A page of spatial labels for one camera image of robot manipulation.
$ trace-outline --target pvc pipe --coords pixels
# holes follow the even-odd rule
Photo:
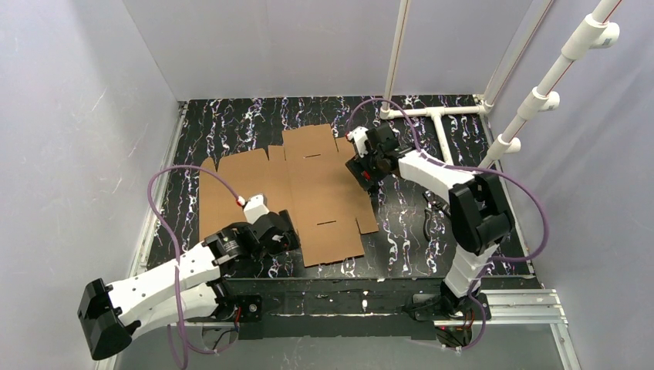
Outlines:
[[[430,115],[430,118],[433,121],[433,126],[436,129],[436,137],[438,138],[438,145],[440,146],[440,152],[443,154],[443,162],[454,165],[452,161],[452,153],[450,152],[450,146],[447,144],[447,135],[445,134],[445,129],[443,128],[443,121],[440,120],[440,114]]]
[[[509,143],[516,137],[524,124],[534,118],[536,113],[553,110],[558,106],[560,98],[558,94],[552,93],[552,90],[575,60],[583,58],[589,49],[605,48],[615,43],[620,28],[612,23],[607,23],[607,20],[621,1],[601,0],[593,13],[586,15],[582,22],[579,23],[577,29],[561,48],[561,54],[554,65],[538,86],[529,92],[529,95],[518,107],[515,117],[502,133],[502,136],[507,138]],[[495,160],[499,160],[508,148],[504,144],[500,143],[499,140],[495,140],[490,145],[487,155],[481,161],[479,167],[488,168]]]
[[[554,88],[554,85],[556,85],[563,73],[570,68],[572,62],[574,61],[560,55],[545,77],[543,77],[541,83],[538,84],[536,91],[543,96],[547,95]]]
[[[604,23],[608,17],[618,7],[622,0],[601,0],[593,10],[592,17],[598,22]]]
[[[555,0],[541,0],[541,4],[538,6],[534,18],[531,20],[527,29],[525,30],[522,38],[517,43],[517,45],[510,50],[510,53],[504,53],[502,60],[498,66],[498,69],[495,70],[493,76],[490,78],[488,85],[486,86],[486,91],[484,91],[484,107],[487,111],[491,111],[497,100],[497,96],[500,95],[504,84],[511,76],[511,73],[515,69],[517,62],[522,57],[524,50],[529,45],[529,42],[534,37],[538,26],[541,25],[545,15],[547,14],[549,8],[554,3]]]
[[[400,0],[399,12],[397,14],[397,24],[395,26],[395,37],[393,38],[393,50],[390,53],[390,64],[388,76],[386,76],[386,88],[384,89],[384,99],[390,100],[395,83],[395,74],[397,72],[397,62],[399,60],[399,51],[402,48],[404,40],[404,29],[406,28],[406,18],[409,15],[411,0]],[[389,104],[382,103],[382,111],[388,111]]]
[[[435,107],[435,109],[440,110],[443,112],[443,114],[477,114],[480,111],[479,106],[444,106],[442,109],[438,109],[438,107]]]

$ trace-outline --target cable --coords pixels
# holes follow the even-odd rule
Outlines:
[[[238,319],[241,318],[241,307],[238,307],[236,318],[234,319],[234,330],[238,333]]]
[[[436,330],[437,330],[437,331],[440,331],[441,333],[447,334],[447,335],[448,335],[448,336],[449,336],[449,337],[450,337],[450,338],[451,338],[451,339],[452,339],[456,344],[458,344],[459,346],[461,346],[461,347],[465,346],[464,343],[461,343],[461,341],[460,341],[457,337],[455,337],[454,334],[450,333],[449,331],[444,330],[444,329],[442,329],[442,328],[436,328]]]
[[[472,324],[474,323],[474,310],[471,309],[470,313],[472,314],[472,318],[470,319],[470,324],[467,326],[468,329],[472,329]]]
[[[425,208],[425,224],[423,225],[423,235],[425,239],[428,242],[431,242],[431,235],[430,235],[430,221],[431,217],[433,216],[431,212],[429,211],[430,208]]]
[[[459,327],[459,329],[465,329],[467,322],[468,322],[468,313],[466,312],[466,315],[464,316],[464,323]]]
[[[170,238],[173,240],[173,245],[175,246],[175,261],[177,261],[177,266],[179,266],[180,263],[180,257],[181,257],[181,248],[180,248],[180,242],[177,240],[177,237],[175,236],[175,232],[173,231],[172,227],[166,222],[164,219],[164,216],[159,212],[157,209],[157,205],[154,203],[154,199],[152,198],[152,187],[154,185],[154,181],[161,176],[162,174],[166,172],[170,172],[172,170],[180,170],[180,169],[187,169],[187,170],[197,170],[201,171],[204,173],[207,173],[211,175],[214,179],[220,181],[231,193],[231,195],[234,196],[236,201],[238,202],[239,196],[236,194],[234,189],[229,186],[225,180],[223,180],[220,176],[218,176],[217,173],[206,170],[200,166],[193,166],[190,164],[180,164],[176,166],[170,166],[168,168],[164,168],[163,170],[155,173],[152,178],[150,178],[150,181],[147,184],[147,203],[150,205],[150,208],[154,212],[154,216],[157,217],[159,222],[161,223],[161,226],[166,230],[166,232],[170,235]],[[181,287],[180,287],[180,269],[179,267],[175,268],[175,282],[174,282],[174,287],[175,287],[175,301],[177,303],[177,330],[179,331],[180,338],[182,340],[182,360],[180,360],[179,355],[177,354],[177,350],[175,350],[174,343],[173,343],[173,336],[172,336],[172,331],[170,329],[170,325],[168,325],[168,345],[170,346],[170,352],[173,354],[173,358],[175,360],[175,363],[177,364],[177,367],[180,368],[181,370],[184,370],[188,367],[188,349],[191,348],[194,351],[200,350],[199,348],[192,347],[188,341],[188,335],[186,332],[186,325],[184,325],[184,309],[182,308],[182,297],[181,297]]]
[[[217,351],[216,348],[218,347],[218,343],[221,342],[221,339],[222,339],[222,338],[223,338],[227,333],[234,333],[234,332],[237,332],[237,331],[234,330],[234,329],[229,329],[229,330],[223,331],[223,333],[221,334],[221,336],[218,337],[218,340],[216,341],[216,343],[214,343],[214,347],[212,348],[213,351],[211,351],[211,353],[214,353],[215,351]]]
[[[611,16],[611,14],[613,14],[613,12],[615,12],[615,10],[618,8],[618,5],[620,5],[621,2],[622,0],[620,0],[617,4],[615,4],[611,12],[606,16],[606,18],[604,18],[604,22],[602,23],[606,23],[606,21],[608,21],[608,18]]]
[[[352,113],[349,115],[348,120],[346,121],[346,130],[349,131],[349,127],[352,125],[352,118],[354,118],[354,115],[361,109],[362,106],[368,103],[372,102],[385,102],[390,104],[391,106],[394,106],[399,110],[400,113],[402,113],[402,116],[404,116],[404,120],[406,121],[406,124],[409,125],[409,128],[411,129],[411,135],[413,135],[413,145],[416,146],[416,150],[420,151],[420,141],[418,141],[418,132],[416,131],[416,128],[413,127],[413,121],[409,118],[409,115],[406,114],[404,109],[402,109],[401,106],[399,106],[398,103],[395,103],[391,100],[384,99],[384,98],[371,98],[368,100],[362,101],[356,108],[352,111]]]
[[[410,313],[413,313],[413,312],[416,312],[416,311],[422,311],[425,308],[433,307],[433,306],[438,305],[440,303],[440,299],[441,299],[441,297],[438,297],[438,299],[436,299],[435,301],[432,301],[430,303],[421,304],[421,305],[412,304],[410,306],[413,306],[413,307],[410,307],[410,308],[408,308],[405,305],[405,306],[402,306],[402,311],[406,312],[407,314],[410,314]]]

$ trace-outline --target cardboard flap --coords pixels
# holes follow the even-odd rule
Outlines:
[[[329,125],[304,126],[282,131],[286,160],[337,153]]]
[[[270,145],[268,147],[268,171],[264,195],[268,200],[268,209],[276,213],[287,210],[291,215],[291,222],[295,226],[297,216],[293,209],[291,184],[282,146]]]
[[[211,157],[204,160],[201,167],[211,172],[216,172],[216,165]],[[222,220],[217,217],[217,215],[223,214],[222,210],[229,213],[227,217],[236,217],[232,222],[237,221],[239,217],[244,217],[242,211],[240,214],[237,212],[241,210],[240,207],[232,207],[235,204],[234,197],[231,196],[231,193],[226,191],[223,185],[211,175],[200,172],[200,189],[198,193],[198,199],[201,199],[200,210],[198,211],[200,218],[200,240],[227,226],[226,224],[222,224]]]
[[[339,155],[341,160],[339,162],[345,163],[354,156],[354,147],[352,144],[347,141],[345,137],[336,138],[336,146],[339,149]],[[375,218],[375,213],[373,210],[373,202],[370,200],[370,196],[366,191],[361,189],[361,186],[356,181],[354,176],[346,170],[347,175],[343,177],[341,181],[347,183],[347,188],[352,189],[351,191],[351,210],[352,214],[356,217],[356,223],[359,225],[359,232],[361,234],[369,234],[379,231],[379,225],[377,225],[377,219]]]
[[[268,176],[268,156],[265,150],[255,149],[223,157],[218,161],[218,174],[248,199],[265,190],[263,183]]]
[[[359,243],[353,242],[353,235],[359,238]],[[322,224],[311,232],[304,232],[303,228],[300,241],[305,266],[329,264],[363,255],[363,245],[353,218]]]

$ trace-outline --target red wire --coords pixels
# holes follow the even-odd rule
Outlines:
[[[506,84],[507,81],[509,80],[509,77],[511,76],[511,73],[513,72],[515,66],[517,66],[517,61],[520,60],[520,57],[522,57],[522,54],[524,53],[524,51],[527,50],[527,46],[529,46],[529,42],[531,41],[531,38],[534,37],[534,34],[536,33],[536,29],[538,29],[538,26],[540,26],[540,25],[541,25],[541,22],[543,22],[543,18],[545,18],[545,14],[547,14],[549,8],[550,8],[551,5],[552,5],[552,2],[554,2],[554,0],[550,0],[550,2],[549,2],[549,4],[548,4],[548,7],[545,8],[545,11],[543,12],[543,14],[541,14],[541,17],[540,17],[540,19],[538,20],[538,23],[536,23],[536,26],[534,27],[534,30],[531,31],[531,34],[529,35],[529,39],[527,39],[527,42],[524,44],[524,47],[523,47],[522,50],[520,51],[520,54],[517,55],[517,58],[515,59],[515,62],[514,62],[513,65],[511,66],[511,69],[509,69],[509,73],[508,73],[507,76],[504,78],[504,81],[502,81],[502,85],[500,85],[500,88],[499,88],[499,90],[497,91],[497,94],[498,94],[498,95],[499,95],[499,92],[502,91],[502,88],[504,88],[504,84]]]
[[[470,325],[468,325],[469,329],[472,328],[472,324],[474,323],[474,310],[471,310],[471,311],[472,311],[472,318],[470,320]]]
[[[621,2],[622,2],[622,0],[620,0],[618,2],[618,4],[615,4],[615,6],[613,7],[613,10],[611,10],[611,12],[606,16],[606,18],[604,19],[604,22],[602,22],[602,23],[606,23],[606,21],[608,21],[608,17],[610,17],[611,14],[613,14],[613,12],[615,12],[615,10],[618,8],[618,5],[620,5]]]
[[[459,329],[464,329],[466,328],[466,324],[468,322],[468,313],[466,312],[466,315],[464,317],[464,324],[459,327]]]
[[[570,62],[570,64],[568,64],[568,68],[566,68],[565,71],[563,71],[563,73],[558,77],[558,79],[556,80],[556,82],[554,82],[554,85],[552,85],[550,91],[548,91],[548,93],[545,94],[545,96],[550,95],[551,91],[554,89],[554,86],[556,86],[556,84],[557,84],[559,81],[561,81],[561,79],[563,78],[563,75],[568,71],[568,69],[570,69],[570,67],[572,67],[572,63],[574,63],[574,62],[575,62],[575,61],[573,60],[572,62]]]

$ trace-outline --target metal frame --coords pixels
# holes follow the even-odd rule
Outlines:
[[[489,325],[567,324],[563,307],[554,289],[484,290],[488,297],[492,319]],[[435,326],[459,326],[464,321],[434,321]]]
[[[493,132],[491,131],[491,125],[490,125],[490,123],[488,121],[488,117],[486,115],[480,115],[480,118],[481,118],[481,126],[484,128],[484,133],[486,134],[486,139],[488,141],[488,145],[490,146],[493,143],[493,141],[495,140],[495,138],[493,136]],[[495,163],[495,165],[497,166],[497,168],[499,170],[503,170],[500,160],[498,160]],[[511,208],[511,212],[513,212],[513,214],[515,215],[515,209],[513,208],[513,203],[511,202],[511,196],[507,191],[506,181],[504,179],[501,179],[501,182],[502,182],[502,187],[504,187],[504,193],[507,194],[507,199],[508,199],[508,202],[509,202],[509,207]],[[518,221],[517,218],[515,220],[515,227],[516,227],[517,236],[520,239],[520,245],[522,246],[522,250],[524,251],[524,255],[528,255],[528,250],[525,247],[525,243],[524,243],[524,235],[522,234],[522,229],[520,228],[520,222]],[[534,266],[530,261],[528,262],[528,266],[529,266],[529,271],[532,274],[535,274]],[[558,294],[556,293],[556,290],[554,290],[554,289],[551,289],[551,290],[545,290],[544,289],[543,292],[545,292],[545,291],[551,292],[551,294],[553,294],[553,297],[556,297],[556,304],[553,304],[552,306],[548,306],[548,307],[545,308],[545,307],[543,307],[544,302],[551,301],[551,298],[538,297],[537,294],[534,294],[533,297],[531,297],[531,296],[529,297],[529,298],[532,298],[532,299],[531,300],[527,299],[526,302],[530,301],[530,302],[534,303],[533,298],[535,298],[536,299],[536,302],[535,302],[536,304],[534,304],[534,305],[532,305],[532,304],[527,304],[527,305],[520,304],[517,307],[515,305],[514,306],[506,306],[506,305],[497,306],[496,307],[496,310],[498,310],[497,313],[501,315],[500,318],[503,318],[503,319],[507,318],[507,320],[510,320],[510,319],[508,319],[509,316],[502,317],[502,315],[510,314],[511,309],[515,308],[515,309],[518,310],[518,314],[524,314],[525,316],[520,318],[520,319],[514,318],[514,320],[523,321],[525,318],[532,318],[532,319],[534,319],[534,321],[512,322],[514,324],[518,324],[518,323],[520,323],[520,324],[531,324],[531,323],[536,323],[536,321],[538,321],[539,319],[542,320],[541,323],[549,323],[550,328],[552,330],[552,336],[554,337],[554,340],[555,340],[555,343],[556,343],[556,348],[558,349],[558,355],[561,358],[561,363],[563,364],[563,368],[565,370],[581,370],[581,366],[579,365],[579,360],[577,359],[577,354],[575,352],[575,348],[572,345],[572,340],[570,339],[570,334],[568,333],[568,319],[566,318],[565,313],[563,311],[563,307],[561,306],[561,301],[558,299]],[[501,297],[500,295],[494,297],[494,299],[491,300],[491,297],[493,297],[493,295],[492,295],[493,293],[491,293],[491,292],[493,292],[493,291],[485,291],[484,293],[486,293],[488,295],[488,300],[489,300],[489,303],[491,304],[490,312],[492,313],[493,318],[495,318],[496,313],[495,313],[495,311],[493,309],[494,308],[493,303],[500,303],[500,302],[502,302],[502,300],[499,299],[499,300],[495,301],[495,298],[500,298]],[[561,315],[558,318],[558,320],[555,319],[554,309],[560,309],[560,314]]]
[[[161,163],[161,168],[169,167],[173,164],[175,159],[175,152],[177,151],[177,144],[180,141],[180,134],[182,126],[184,125],[184,119],[186,118],[186,113],[188,111],[188,102],[184,102],[180,110],[180,118],[177,121],[177,125],[174,128],[173,136],[170,138],[170,144],[168,145],[168,150],[163,156],[163,162]],[[164,173],[157,179],[157,182],[154,184],[154,203],[157,205],[157,208],[161,208],[164,202],[164,195],[166,193],[166,186],[168,185],[168,176],[170,173]],[[137,253],[134,256],[132,261],[132,266],[130,268],[130,275],[136,276],[142,272],[145,272],[147,266],[147,258],[150,255],[150,249],[152,247],[152,241],[154,239],[154,231],[157,227],[157,218],[154,216],[154,213],[149,212],[145,217],[143,226],[141,227],[141,232],[139,235],[139,244],[137,248]],[[112,356],[106,360],[98,361],[96,363],[96,370],[114,370],[116,367],[117,356]]]

